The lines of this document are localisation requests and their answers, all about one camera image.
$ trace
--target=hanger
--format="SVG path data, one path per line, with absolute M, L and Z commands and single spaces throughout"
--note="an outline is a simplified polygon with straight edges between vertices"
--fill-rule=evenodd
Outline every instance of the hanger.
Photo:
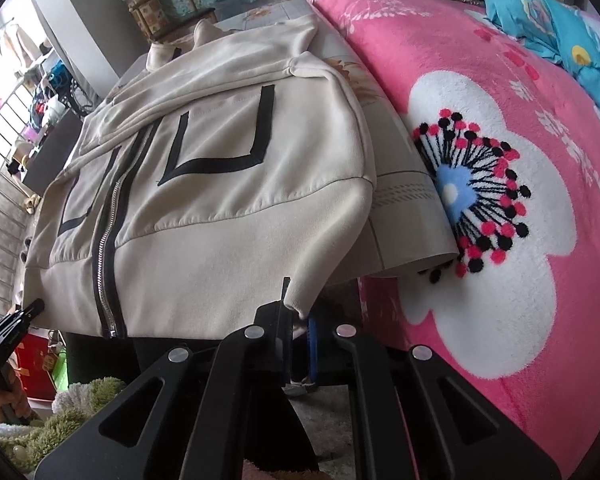
M 0 31 L 3 30 L 7 25 L 9 25 L 14 20 L 15 20 L 15 18 L 11 18 L 8 22 L 6 22 L 5 24 L 1 25 L 0 26 Z

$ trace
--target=white wall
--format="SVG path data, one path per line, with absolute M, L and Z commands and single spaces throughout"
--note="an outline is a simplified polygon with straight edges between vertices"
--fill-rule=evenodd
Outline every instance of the white wall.
M 104 97 L 118 76 L 82 22 L 71 0 L 35 0 L 49 27 L 77 69 Z
M 121 0 L 71 0 L 71 3 L 118 77 L 147 52 L 148 43 Z
M 104 97 L 148 50 L 121 0 L 35 0 L 72 63 Z

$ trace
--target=black stripe trim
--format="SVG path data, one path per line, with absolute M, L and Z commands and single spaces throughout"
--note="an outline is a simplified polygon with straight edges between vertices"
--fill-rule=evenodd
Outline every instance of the black stripe trim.
M 104 181 L 105 181 L 107 175 L 109 174 L 109 172 L 113 169 L 113 164 L 116 161 L 116 157 L 118 156 L 119 151 L 120 151 L 120 146 L 118 146 L 112 150 L 111 155 L 109 156 L 109 162 L 107 163 L 107 169 L 104 170 L 102 179 L 100 180 L 100 183 L 98 184 L 98 189 L 96 190 L 95 195 L 93 195 L 93 200 L 91 200 L 91 205 L 87 208 L 87 212 L 82 216 L 78 216 L 78 218 L 71 218 L 71 219 L 67 220 L 66 222 L 62 222 L 60 224 L 60 227 L 58 228 L 58 234 L 56 235 L 56 238 L 59 237 L 62 233 L 65 233 L 71 229 L 77 228 L 78 225 L 80 225 L 82 222 L 84 222 L 85 219 L 87 218 L 87 216 L 90 215 L 91 209 L 93 209 L 93 204 L 95 204 L 98 194 L 100 193 L 100 188 L 102 187 L 102 184 L 104 184 Z M 78 173 L 78 175 L 76 175 L 74 183 L 72 184 L 71 189 L 69 190 L 69 194 L 66 196 L 66 199 L 64 199 L 64 206 L 62 207 L 62 216 L 60 217 L 61 219 L 64 218 L 64 212 L 66 210 L 66 205 L 69 202 L 69 197 L 71 196 L 71 192 L 74 190 L 75 185 L 78 184 L 78 179 L 80 179 L 80 173 Z
M 109 307 L 111 309 L 111 312 L 113 313 L 114 320 L 116 321 L 116 325 L 118 327 L 118 337 L 119 338 L 126 338 L 126 324 L 125 324 L 125 319 L 122 316 L 122 307 L 120 305 L 120 298 L 118 297 L 118 289 L 116 288 L 116 275 L 114 272 L 114 256 L 116 254 L 116 238 L 118 237 L 118 233 L 120 232 L 120 229 L 122 229 L 122 226 L 125 223 L 126 213 L 128 211 L 128 206 L 129 206 L 129 196 L 131 195 L 131 187 L 133 185 L 134 179 L 136 178 L 136 175 L 138 174 L 138 171 L 140 170 L 140 167 L 142 166 L 142 163 L 144 162 L 144 159 L 146 158 L 146 154 L 149 151 L 151 143 L 154 140 L 155 133 L 156 133 L 158 127 L 160 127 L 161 122 L 162 122 L 162 118 L 159 118 L 158 120 L 154 121 L 154 123 L 152 124 L 152 127 L 151 127 L 151 130 L 149 131 L 146 143 L 144 144 L 144 148 L 142 149 L 142 152 L 138 156 L 138 160 L 136 160 L 136 163 L 133 165 L 131 170 L 126 174 L 125 179 L 123 180 L 122 184 L 120 185 L 120 190 L 118 191 L 119 196 L 118 196 L 118 210 L 116 211 L 116 219 L 114 220 L 113 227 L 111 229 L 111 232 L 109 233 L 109 238 L 107 239 L 107 243 L 104 247 L 104 263 L 103 263 L 104 289 L 105 289 L 105 293 L 107 295 L 107 299 L 109 300 Z M 106 327 L 105 333 L 107 333 L 109 331 L 109 327 L 106 325 L 106 323 L 105 323 L 105 327 Z
M 93 246 L 91 247 L 91 273 L 93 275 L 93 297 L 96 304 L 96 309 L 98 311 L 98 316 L 100 317 L 100 323 L 102 325 L 102 336 L 105 338 L 110 338 L 109 336 L 109 327 L 107 325 L 107 318 L 104 315 L 104 308 L 102 303 L 100 302 L 100 295 L 98 294 L 98 248 L 100 245 L 100 239 L 104 235 L 104 231 L 107 228 L 107 223 L 109 222 L 109 215 L 111 210 L 111 197 L 113 195 L 113 189 L 116 185 L 116 182 L 122 177 L 125 173 L 126 169 L 129 167 L 131 162 L 134 160 L 136 153 L 140 149 L 142 145 L 142 140 L 148 130 L 148 127 L 145 126 L 141 128 L 134 142 L 131 144 L 129 148 L 129 152 L 126 154 L 125 160 L 120 164 L 118 170 L 113 176 L 113 181 L 109 186 L 109 190 L 107 191 L 107 197 L 102 206 L 102 211 L 100 213 L 100 219 L 98 220 L 98 224 L 95 229 L 94 237 L 93 237 Z
M 234 156 L 229 158 L 192 158 L 176 167 L 182 148 L 182 139 L 189 124 L 189 112 L 180 116 L 178 131 L 171 144 L 167 165 L 164 174 L 158 182 L 161 186 L 172 178 L 184 174 L 214 174 L 231 173 L 257 166 L 264 161 L 267 147 L 271 140 L 271 127 L 273 122 L 273 104 L 275 85 L 263 86 L 260 89 L 260 103 L 256 116 L 256 130 L 249 155 Z

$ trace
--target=white flower pattern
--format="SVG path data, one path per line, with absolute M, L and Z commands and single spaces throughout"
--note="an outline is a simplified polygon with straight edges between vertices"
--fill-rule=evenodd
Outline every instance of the white flower pattern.
M 399 278 L 400 304 L 411 324 L 432 312 L 440 338 L 462 368 L 480 378 L 500 378 L 531 363 L 552 330 L 557 297 L 548 256 L 573 251 L 573 206 L 551 160 L 507 128 L 496 101 L 474 81 L 447 71 L 421 76 L 411 89 L 407 126 L 435 120 L 441 108 L 458 110 L 485 135 L 520 152 L 514 168 L 533 191 L 525 218 L 530 235 L 510 249 L 503 264 L 485 265 L 463 278 L 443 272 L 434 285 L 426 276 Z
M 600 190 L 600 175 L 593 167 L 591 160 L 587 156 L 587 153 L 584 152 L 569 136 L 568 128 L 562 124 L 551 112 L 542 109 L 541 112 L 536 110 L 536 115 L 538 116 L 538 121 L 544 129 L 548 131 L 554 137 L 560 137 L 560 140 L 565 145 L 567 149 L 567 153 L 569 156 L 575 160 L 579 165 L 580 169 L 585 178 L 585 182 L 589 186 L 593 186 L 595 182 L 598 186 L 598 190 Z
M 409 15 L 429 18 L 433 16 L 433 13 L 417 7 L 406 6 L 400 0 L 353 0 L 342 13 L 338 29 L 346 36 L 356 30 L 355 22 L 360 20 Z
M 516 93 L 520 99 L 524 101 L 533 101 L 534 97 L 526 86 L 522 84 L 522 81 L 509 81 L 511 89 Z

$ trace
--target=black zipper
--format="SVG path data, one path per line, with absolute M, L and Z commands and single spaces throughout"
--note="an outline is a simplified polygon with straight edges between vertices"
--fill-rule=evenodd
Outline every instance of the black zipper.
M 126 325 L 114 274 L 116 237 L 125 221 L 133 180 L 138 174 L 162 118 L 142 128 L 109 187 L 91 248 L 93 293 L 105 338 L 125 338 Z

